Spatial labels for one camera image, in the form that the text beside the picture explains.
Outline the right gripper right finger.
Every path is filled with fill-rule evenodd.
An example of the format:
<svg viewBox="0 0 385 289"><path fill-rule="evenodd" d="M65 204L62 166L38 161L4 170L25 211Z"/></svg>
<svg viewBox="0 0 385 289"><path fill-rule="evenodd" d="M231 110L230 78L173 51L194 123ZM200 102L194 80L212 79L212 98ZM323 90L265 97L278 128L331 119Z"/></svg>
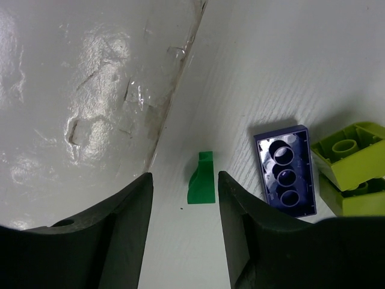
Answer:
<svg viewBox="0 0 385 289"><path fill-rule="evenodd" d="M232 288L383 288L384 218L308 223L269 206L227 172L218 174Z"/></svg>

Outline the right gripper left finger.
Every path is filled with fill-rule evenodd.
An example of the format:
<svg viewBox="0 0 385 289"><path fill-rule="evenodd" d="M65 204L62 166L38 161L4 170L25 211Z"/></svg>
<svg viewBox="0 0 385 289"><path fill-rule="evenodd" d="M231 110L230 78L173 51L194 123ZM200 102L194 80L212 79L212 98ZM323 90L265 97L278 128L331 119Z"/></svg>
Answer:
<svg viewBox="0 0 385 289"><path fill-rule="evenodd" d="M52 226L1 227L2 288L137 288L153 201L145 173Z"/></svg>

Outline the dark green lego slope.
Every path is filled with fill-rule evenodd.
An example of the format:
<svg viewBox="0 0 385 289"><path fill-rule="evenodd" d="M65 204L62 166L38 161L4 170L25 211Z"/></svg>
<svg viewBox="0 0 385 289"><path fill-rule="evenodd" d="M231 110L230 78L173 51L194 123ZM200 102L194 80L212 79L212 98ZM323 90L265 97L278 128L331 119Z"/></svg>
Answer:
<svg viewBox="0 0 385 289"><path fill-rule="evenodd" d="M190 177L188 184L187 203L189 205L215 203L214 158L212 151L199 152L197 168Z"/></svg>

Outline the blue lego plate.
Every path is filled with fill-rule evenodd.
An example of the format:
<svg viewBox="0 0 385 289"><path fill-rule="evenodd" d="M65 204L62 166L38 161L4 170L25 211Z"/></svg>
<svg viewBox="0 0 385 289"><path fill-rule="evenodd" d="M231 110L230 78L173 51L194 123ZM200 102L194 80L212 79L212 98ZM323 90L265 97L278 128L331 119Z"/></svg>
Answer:
<svg viewBox="0 0 385 289"><path fill-rule="evenodd" d="M266 202L292 217L315 215L308 129L296 125L253 138Z"/></svg>

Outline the lime lego slope brick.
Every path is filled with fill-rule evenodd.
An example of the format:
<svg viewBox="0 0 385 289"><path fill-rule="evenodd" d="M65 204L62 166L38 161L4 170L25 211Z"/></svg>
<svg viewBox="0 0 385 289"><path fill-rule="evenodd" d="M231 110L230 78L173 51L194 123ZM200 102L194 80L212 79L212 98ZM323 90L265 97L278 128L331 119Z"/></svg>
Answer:
<svg viewBox="0 0 385 289"><path fill-rule="evenodd" d="M319 171L347 191L384 177L384 127L358 122L310 146Z"/></svg>

